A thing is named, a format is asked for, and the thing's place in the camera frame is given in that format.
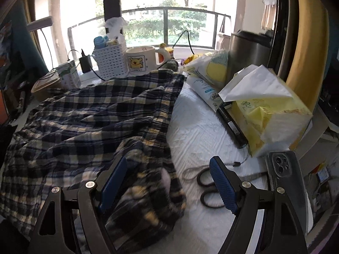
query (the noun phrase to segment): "mug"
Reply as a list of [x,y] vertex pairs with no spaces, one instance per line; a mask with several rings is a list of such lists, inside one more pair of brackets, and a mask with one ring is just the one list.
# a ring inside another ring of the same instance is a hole
[[158,52],[164,57],[164,62],[171,59],[170,53],[165,49],[156,50],[153,46],[135,47],[126,51],[128,68],[132,74],[146,74],[156,70],[162,65],[157,64],[155,53]]

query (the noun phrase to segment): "phone case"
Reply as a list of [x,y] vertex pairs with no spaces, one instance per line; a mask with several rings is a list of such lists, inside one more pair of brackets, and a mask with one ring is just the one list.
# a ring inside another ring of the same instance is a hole
[[306,235],[308,229],[307,194],[295,153],[293,151],[272,151],[265,156],[265,162],[271,190],[277,190],[278,187],[285,189],[298,215],[304,235]]

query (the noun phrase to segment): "blue gripper pad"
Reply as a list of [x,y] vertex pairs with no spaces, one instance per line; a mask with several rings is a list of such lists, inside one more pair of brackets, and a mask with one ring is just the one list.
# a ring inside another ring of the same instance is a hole
[[227,179],[225,172],[214,158],[210,159],[210,172],[225,207],[231,210],[233,214],[237,213],[239,208],[236,202],[235,191]]
[[122,157],[101,191],[101,203],[98,206],[101,213],[112,207],[126,172],[127,161]]

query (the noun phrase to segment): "cable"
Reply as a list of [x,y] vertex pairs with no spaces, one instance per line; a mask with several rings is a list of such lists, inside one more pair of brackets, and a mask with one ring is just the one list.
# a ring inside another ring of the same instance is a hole
[[311,178],[312,178],[312,174],[313,174],[313,173],[309,173],[309,174],[308,174],[308,182],[307,182],[306,185],[309,185],[309,184],[310,184]]
[[165,65],[169,60],[167,60],[165,63],[161,64],[160,67],[157,67],[157,70],[160,69],[163,65]]
[[99,77],[102,81],[106,81],[105,79],[101,78],[92,68],[92,66],[89,64],[90,69],[94,72],[94,74]]
[[51,78],[52,76],[53,76],[53,74],[55,74],[57,71],[54,71],[54,72],[49,72],[48,74],[49,74],[49,76],[48,77],[42,77],[42,78],[40,78],[40,79],[38,79],[38,80],[45,80],[45,79],[49,79],[49,78]]
[[[46,44],[47,44],[47,47],[48,47],[48,50],[50,51],[50,46],[48,45],[48,42],[47,42],[47,39],[46,39],[46,36],[45,34],[43,33],[42,29],[40,29],[42,34],[43,34],[43,37],[45,37],[45,40],[46,40]],[[50,60],[52,62],[52,69],[54,69],[54,66],[53,66],[53,58],[52,58],[52,53],[50,52]]]
[[67,60],[69,61],[69,53],[71,52],[71,51],[76,51],[76,52],[78,52],[78,53],[80,53],[81,54],[81,52],[79,52],[79,51],[77,51],[77,50],[75,50],[75,49],[72,49],[72,50],[70,50],[68,53],[67,53]]
[[[233,167],[239,167],[240,165],[242,165],[250,156],[250,146],[249,145],[246,145],[246,146],[247,146],[247,156],[242,162],[226,162],[226,163],[224,163],[224,165],[229,165],[229,166],[233,166]],[[199,170],[199,169],[201,169],[201,171],[202,171],[203,169],[206,169],[208,167],[210,167],[209,164],[205,164],[205,165],[201,165],[201,166],[197,166],[197,167],[186,168],[184,171],[182,171],[181,178],[182,178],[183,181],[192,181],[193,179],[195,179],[197,177],[197,175],[199,174],[200,171],[198,173],[196,173],[194,176],[187,178],[186,174],[188,172]]]
[[[174,43],[174,45],[173,45],[172,48],[175,47],[175,45],[177,44],[177,42],[180,40],[180,38],[182,37],[182,35],[183,35],[185,32],[187,32],[187,38],[188,38],[188,40],[189,40],[189,31],[188,31],[188,30],[184,30],[184,31],[180,34],[179,38],[178,38],[177,41]],[[192,54],[194,54],[194,52],[193,52],[193,50],[192,50],[192,46],[191,46],[191,44],[190,44],[190,40],[189,40],[189,48],[191,49]]]

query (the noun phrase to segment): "black charging cable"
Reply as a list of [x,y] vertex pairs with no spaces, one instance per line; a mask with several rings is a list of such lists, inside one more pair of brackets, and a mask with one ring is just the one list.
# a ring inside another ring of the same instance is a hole
[[[45,37],[45,41],[46,41],[48,50],[50,51],[50,46],[48,45],[46,35],[43,33],[42,29],[40,29],[40,30],[41,30],[41,32],[42,32],[43,37]],[[50,52],[50,61],[52,62],[52,69],[54,69],[54,66],[53,66],[53,58],[52,58],[52,53],[51,53],[51,52]]]
[[106,81],[105,79],[101,78],[101,77],[93,70],[93,68],[92,68],[91,65],[89,65],[89,67],[90,67],[90,69],[94,72],[94,74],[95,74],[97,77],[99,77],[102,81]]
[[[172,48],[175,47],[175,45],[177,44],[177,42],[180,40],[180,38],[182,37],[182,35],[183,35],[185,32],[187,32],[187,38],[188,38],[188,40],[189,40],[189,31],[188,31],[188,30],[184,30],[184,31],[180,34],[179,38],[178,38],[177,41],[174,43],[174,45],[172,46]],[[190,44],[190,40],[189,40],[189,48],[191,49],[192,54],[194,54],[194,51],[193,51],[192,46],[191,46],[191,44]]]
[[71,51],[76,51],[76,52],[80,53],[79,51],[77,51],[77,50],[75,50],[75,49],[70,50],[70,51],[67,53],[67,61],[70,61],[70,59],[69,59],[69,53],[70,53]]

